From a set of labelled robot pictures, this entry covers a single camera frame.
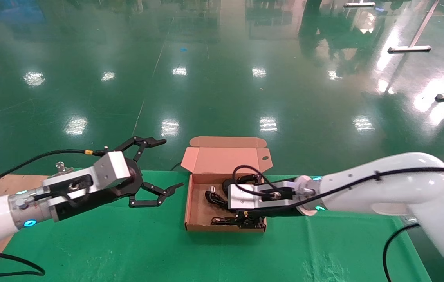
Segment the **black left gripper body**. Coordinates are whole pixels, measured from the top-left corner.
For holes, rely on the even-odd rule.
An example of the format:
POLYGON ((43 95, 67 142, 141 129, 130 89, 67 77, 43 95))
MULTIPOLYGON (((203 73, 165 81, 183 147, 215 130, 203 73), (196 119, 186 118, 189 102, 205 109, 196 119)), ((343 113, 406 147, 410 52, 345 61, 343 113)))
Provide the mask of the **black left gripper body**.
POLYGON ((135 196, 144 182, 137 162, 127 157, 124 159, 130 177, 109 189, 110 196, 107 199, 107 203, 113 203, 125 197, 128 198, 129 203, 134 203, 136 201, 135 196))

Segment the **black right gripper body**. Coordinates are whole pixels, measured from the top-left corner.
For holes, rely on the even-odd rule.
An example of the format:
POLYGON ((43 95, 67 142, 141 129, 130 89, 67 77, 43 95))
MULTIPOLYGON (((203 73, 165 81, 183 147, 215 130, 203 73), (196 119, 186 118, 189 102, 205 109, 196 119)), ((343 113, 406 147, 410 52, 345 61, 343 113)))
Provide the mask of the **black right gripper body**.
MULTIPOLYGON (((235 220, 236 218, 265 218, 265 216, 254 216, 245 214, 245 210, 254 207, 255 200, 259 200, 260 196, 247 193, 238 188, 237 180, 227 179, 223 181, 221 197, 221 209, 231 213, 231 216, 224 217, 223 220, 235 220)), ((252 184, 239 184, 246 190, 253 190, 252 184)))

